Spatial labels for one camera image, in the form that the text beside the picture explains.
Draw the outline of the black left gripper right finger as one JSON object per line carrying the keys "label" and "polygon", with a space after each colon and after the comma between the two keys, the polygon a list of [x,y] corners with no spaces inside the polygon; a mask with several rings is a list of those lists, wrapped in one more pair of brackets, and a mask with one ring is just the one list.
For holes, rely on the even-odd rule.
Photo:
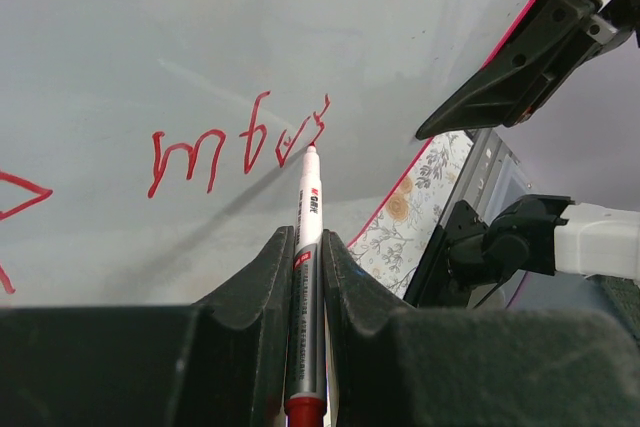
{"label": "black left gripper right finger", "polygon": [[415,308],[322,237],[336,426],[635,426],[639,349],[591,311]]}

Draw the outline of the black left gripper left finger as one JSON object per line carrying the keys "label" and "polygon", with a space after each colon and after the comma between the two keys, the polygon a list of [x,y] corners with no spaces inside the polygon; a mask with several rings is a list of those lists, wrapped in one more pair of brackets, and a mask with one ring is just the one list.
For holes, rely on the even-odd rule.
{"label": "black left gripper left finger", "polygon": [[5,426],[281,426],[294,233],[185,305],[1,312]]}

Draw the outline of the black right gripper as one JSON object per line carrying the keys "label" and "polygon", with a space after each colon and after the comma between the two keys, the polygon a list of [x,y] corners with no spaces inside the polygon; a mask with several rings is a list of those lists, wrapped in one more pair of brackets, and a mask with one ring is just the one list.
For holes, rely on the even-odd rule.
{"label": "black right gripper", "polygon": [[639,43],[639,0],[535,0],[498,53],[422,123],[416,138],[523,122],[577,67],[631,37]]}

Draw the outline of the red whiteboard marker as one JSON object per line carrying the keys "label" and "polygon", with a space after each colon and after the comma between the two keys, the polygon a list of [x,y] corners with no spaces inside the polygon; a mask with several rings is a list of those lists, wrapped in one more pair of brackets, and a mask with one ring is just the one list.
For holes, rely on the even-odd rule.
{"label": "red whiteboard marker", "polygon": [[310,145],[298,189],[284,408],[290,426],[322,426],[327,411],[320,157]]}

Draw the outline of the pink framed whiteboard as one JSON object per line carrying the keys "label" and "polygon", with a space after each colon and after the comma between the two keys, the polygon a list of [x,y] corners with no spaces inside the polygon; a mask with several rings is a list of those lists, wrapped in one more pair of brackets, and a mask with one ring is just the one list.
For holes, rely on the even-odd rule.
{"label": "pink framed whiteboard", "polygon": [[378,205],[534,0],[1,0],[1,303],[182,303]]}

